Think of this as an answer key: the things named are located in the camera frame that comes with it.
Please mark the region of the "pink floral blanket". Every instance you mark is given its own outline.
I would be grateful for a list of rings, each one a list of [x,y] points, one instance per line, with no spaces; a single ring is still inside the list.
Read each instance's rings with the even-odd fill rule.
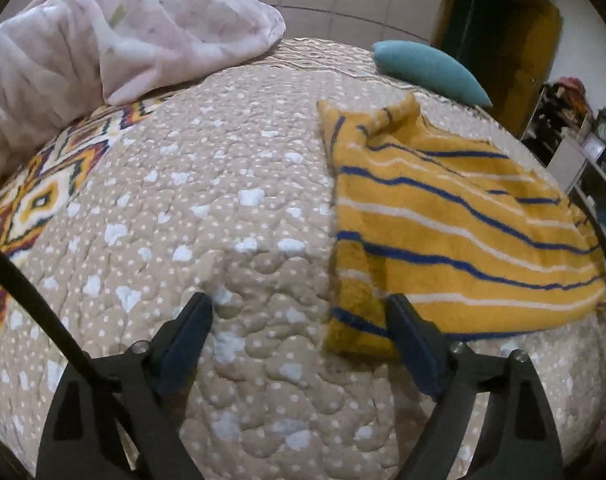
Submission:
[[[0,182],[75,119],[257,58],[258,0],[34,0],[0,24]]]

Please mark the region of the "yellow blue striped sweater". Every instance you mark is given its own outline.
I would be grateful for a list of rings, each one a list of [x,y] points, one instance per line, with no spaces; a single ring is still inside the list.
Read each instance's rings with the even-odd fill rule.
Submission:
[[[606,309],[586,214],[494,144],[435,127],[418,101],[371,113],[320,102],[334,180],[327,347],[388,359],[385,299],[460,339],[550,330]]]

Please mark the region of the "beige dotted quilted bedspread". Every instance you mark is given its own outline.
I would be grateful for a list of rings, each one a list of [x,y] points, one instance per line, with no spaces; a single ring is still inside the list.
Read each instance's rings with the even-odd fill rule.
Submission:
[[[206,478],[389,479],[416,444],[433,405],[406,370],[322,348],[333,182],[316,109],[408,91],[365,50],[294,39],[155,113],[179,311],[195,292],[215,306],[180,430]]]

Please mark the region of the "dark wooden door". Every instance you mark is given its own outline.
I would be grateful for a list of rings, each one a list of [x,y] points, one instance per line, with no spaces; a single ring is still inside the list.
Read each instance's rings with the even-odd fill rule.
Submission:
[[[550,0],[443,0],[433,44],[474,75],[489,115],[522,136],[556,55],[562,18]]]

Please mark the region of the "cluttered white shelf unit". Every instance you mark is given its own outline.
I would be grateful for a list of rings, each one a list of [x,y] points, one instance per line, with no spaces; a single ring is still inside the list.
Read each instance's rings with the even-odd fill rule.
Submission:
[[[578,79],[542,86],[521,142],[586,214],[606,255],[606,144]]]

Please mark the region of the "teal pillow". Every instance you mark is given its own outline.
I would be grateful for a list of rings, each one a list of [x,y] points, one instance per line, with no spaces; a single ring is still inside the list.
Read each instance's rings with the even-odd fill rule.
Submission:
[[[447,53],[427,44],[383,40],[372,46],[381,73],[469,106],[489,108],[492,100],[478,80]]]

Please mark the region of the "colourful patterned bed sheet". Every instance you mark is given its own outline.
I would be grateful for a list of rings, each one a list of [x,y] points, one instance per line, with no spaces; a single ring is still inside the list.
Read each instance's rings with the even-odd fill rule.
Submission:
[[[0,192],[0,250],[93,356],[120,352],[179,312],[168,227],[172,178],[156,161],[166,94],[102,106],[48,142]],[[0,286],[0,425],[45,418],[65,366]]]

